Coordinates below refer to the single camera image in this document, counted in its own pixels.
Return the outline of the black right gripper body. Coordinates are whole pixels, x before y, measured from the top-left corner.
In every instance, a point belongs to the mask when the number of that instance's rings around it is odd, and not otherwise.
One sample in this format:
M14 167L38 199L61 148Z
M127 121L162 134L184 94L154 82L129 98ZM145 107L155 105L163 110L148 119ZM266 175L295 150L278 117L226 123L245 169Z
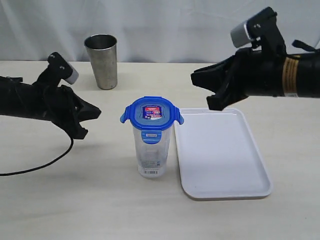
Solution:
M287 48L277 26L277 15L268 6L244 20L252 41L237 48L232 59L237 59L236 90L246 96L286 96L282 74Z

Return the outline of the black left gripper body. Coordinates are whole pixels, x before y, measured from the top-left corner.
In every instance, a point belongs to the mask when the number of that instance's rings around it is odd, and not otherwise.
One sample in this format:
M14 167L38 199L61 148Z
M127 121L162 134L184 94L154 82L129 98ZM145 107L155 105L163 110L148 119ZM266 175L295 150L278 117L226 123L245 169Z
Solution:
M71 73L70 63L56 51L47 57L47 63L46 69L32 84L37 90L37 99L32 106L32 118L50 121L55 125L59 120L77 121L73 101L73 97L77 95L71 87L60 85Z

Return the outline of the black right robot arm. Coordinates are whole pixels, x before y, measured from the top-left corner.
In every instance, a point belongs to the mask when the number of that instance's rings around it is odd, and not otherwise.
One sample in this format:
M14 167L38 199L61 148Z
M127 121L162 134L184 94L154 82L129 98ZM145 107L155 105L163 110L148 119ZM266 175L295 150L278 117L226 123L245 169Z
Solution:
M320 51L294 40L300 54L288 54L277 27L277 13L266 7L231 33L234 55L216 64L199 68L190 79L165 78L157 83L161 91L172 87L195 86L206 89L210 110L222 111L249 96L319 98Z

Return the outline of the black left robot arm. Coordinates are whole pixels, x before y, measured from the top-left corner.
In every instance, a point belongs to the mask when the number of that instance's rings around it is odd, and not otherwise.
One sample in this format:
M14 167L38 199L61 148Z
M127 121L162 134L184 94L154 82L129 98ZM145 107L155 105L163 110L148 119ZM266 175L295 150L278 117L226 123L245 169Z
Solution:
M82 140L88 130L81 122L97 119L101 110L83 100L71 87L60 85L61 80L73 84L78 72L58 52L47 58L46 69L32 84L22 77L0 78L0 114L52 122L72 140ZM235 57L195 70L191 75L194 86L214 92L207 98L211 110L223 110L237 103L242 95L235 80Z

